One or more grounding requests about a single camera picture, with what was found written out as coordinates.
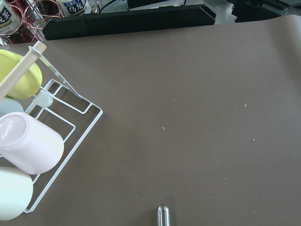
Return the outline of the pink plastic cup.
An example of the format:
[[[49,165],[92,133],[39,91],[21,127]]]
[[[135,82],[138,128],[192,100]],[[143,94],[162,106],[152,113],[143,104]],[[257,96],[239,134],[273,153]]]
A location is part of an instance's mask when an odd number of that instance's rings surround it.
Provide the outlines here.
[[[0,118],[0,154],[25,173],[51,170],[63,151],[61,135],[30,115],[13,112]]]

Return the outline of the black monitor bar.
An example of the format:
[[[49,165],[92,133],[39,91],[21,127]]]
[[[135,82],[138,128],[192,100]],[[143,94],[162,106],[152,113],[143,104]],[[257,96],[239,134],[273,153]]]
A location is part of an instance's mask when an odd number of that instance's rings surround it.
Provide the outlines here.
[[[215,19],[205,4],[166,6],[51,19],[42,32],[46,40],[59,40],[214,25]]]

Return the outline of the yellow plastic cup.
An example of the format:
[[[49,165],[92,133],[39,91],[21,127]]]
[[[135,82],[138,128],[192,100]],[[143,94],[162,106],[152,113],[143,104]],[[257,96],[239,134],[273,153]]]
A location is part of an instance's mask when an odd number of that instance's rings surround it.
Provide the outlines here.
[[[0,81],[13,70],[13,68],[23,59],[22,55],[1,49],[0,50]],[[40,89],[42,84],[42,72],[39,66],[34,63],[29,70],[21,77],[16,85],[8,92],[7,96],[14,99],[26,99]]]

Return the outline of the grey plastic cup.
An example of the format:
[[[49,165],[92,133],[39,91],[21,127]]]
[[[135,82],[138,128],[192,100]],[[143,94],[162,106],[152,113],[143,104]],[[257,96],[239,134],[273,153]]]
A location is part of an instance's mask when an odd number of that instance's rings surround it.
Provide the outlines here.
[[[9,97],[3,98],[0,101],[0,116],[13,112],[24,112],[24,109],[18,101]]]

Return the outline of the white plastic cup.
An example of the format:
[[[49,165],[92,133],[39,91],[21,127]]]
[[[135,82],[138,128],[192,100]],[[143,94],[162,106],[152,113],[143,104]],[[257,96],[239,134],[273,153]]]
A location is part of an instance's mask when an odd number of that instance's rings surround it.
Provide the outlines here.
[[[18,168],[0,168],[0,219],[18,217],[29,205],[33,194],[30,175]]]

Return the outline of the tea bottle white label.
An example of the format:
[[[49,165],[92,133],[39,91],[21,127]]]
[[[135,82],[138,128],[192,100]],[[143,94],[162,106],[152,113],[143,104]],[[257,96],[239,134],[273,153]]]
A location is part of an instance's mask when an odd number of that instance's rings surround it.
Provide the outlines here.
[[[5,35],[10,35],[16,32],[22,21],[15,11],[10,7],[10,5],[5,1],[0,1],[0,35],[4,37]]]

